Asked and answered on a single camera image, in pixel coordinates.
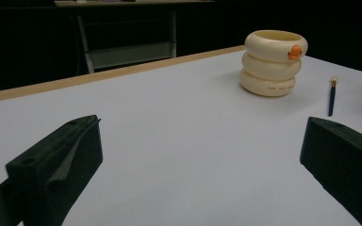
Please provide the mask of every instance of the pen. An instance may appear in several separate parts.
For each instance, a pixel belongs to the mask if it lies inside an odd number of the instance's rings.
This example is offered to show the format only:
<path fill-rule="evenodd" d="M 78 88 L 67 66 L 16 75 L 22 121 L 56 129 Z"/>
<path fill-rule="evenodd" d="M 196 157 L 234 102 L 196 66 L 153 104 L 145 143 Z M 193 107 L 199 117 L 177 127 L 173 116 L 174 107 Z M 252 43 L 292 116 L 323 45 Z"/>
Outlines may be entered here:
<path fill-rule="evenodd" d="M 334 76 L 331 79 L 331 91 L 330 91 L 330 103 L 328 107 L 328 116 L 332 116 L 334 111 L 335 92 L 337 89 L 337 77 Z"/>

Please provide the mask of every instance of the dark wall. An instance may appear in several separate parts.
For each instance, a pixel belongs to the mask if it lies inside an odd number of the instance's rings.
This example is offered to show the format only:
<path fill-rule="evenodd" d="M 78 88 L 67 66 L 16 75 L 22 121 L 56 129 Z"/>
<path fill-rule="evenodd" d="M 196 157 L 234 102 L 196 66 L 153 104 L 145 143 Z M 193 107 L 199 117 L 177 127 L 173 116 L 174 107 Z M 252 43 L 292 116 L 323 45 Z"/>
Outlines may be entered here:
<path fill-rule="evenodd" d="M 304 36 L 307 55 L 362 71 L 362 4 L 331 8 L 301 4 L 219 1 L 223 10 L 223 47 L 244 43 L 258 29 L 287 30 Z"/>
<path fill-rule="evenodd" d="M 135 8 L 84 15 L 91 50 L 160 42 L 170 39 L 169 11 Z"/>
<path fill-rule="evenodd" d="M 0 90 L 82 74 L 73 23 L 68 16 L 0 14 Z"/>
<path fill-rule="evenodd" d="M 224 47 L 222 11 L 217 6 L 177 11 L 177 56 Z"/>

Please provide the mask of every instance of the cream ring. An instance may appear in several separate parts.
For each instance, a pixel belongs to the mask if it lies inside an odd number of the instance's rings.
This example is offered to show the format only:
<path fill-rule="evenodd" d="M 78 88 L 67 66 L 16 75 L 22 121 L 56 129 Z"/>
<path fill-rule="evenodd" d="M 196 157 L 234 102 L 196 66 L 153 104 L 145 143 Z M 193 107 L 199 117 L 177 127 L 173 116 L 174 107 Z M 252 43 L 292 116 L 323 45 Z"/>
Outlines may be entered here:
<path fill-rule="evenodd" d="M 301 35 L 281 30 L 258 30 L 245 39 L 246 51 L 259 59 L 290 62 L 304 56 L 307 40 Z"/>
<path fill-rule="evenodd" d="M 247 73 L 255 77 L 282 81 L 295 76 L 302 67 L 302 61 L 298 59 L 289 63 L 275 63 L 254 58 L 246 52 L 242 57 L 242 65 Z"/>
<path fill-rule="evenodd" d="M 285 96 L 295 87 L 295 77 L 286 81 L 269 81 L 254 77 L 243 69 L 240 71 L 239 82 L 252 93 L 271 97 Z"/>

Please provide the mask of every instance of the table surface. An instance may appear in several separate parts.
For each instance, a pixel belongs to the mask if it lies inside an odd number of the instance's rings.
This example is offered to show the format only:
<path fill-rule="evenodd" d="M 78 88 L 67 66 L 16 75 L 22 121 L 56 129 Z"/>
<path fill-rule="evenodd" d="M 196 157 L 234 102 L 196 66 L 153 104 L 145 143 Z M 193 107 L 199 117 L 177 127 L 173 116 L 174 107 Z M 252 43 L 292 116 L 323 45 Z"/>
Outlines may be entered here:
<path fill-rule="evenodd" d="M 0 91 L 0 183 L 8 161 L 93 114 L 104 162 L 63 225 L 359 225 L 299 156 L 310 116 L 362 133 L 362 72 L 304 56 L 289 95 L 262 97 L 239 84 L 244 51 Z"/>

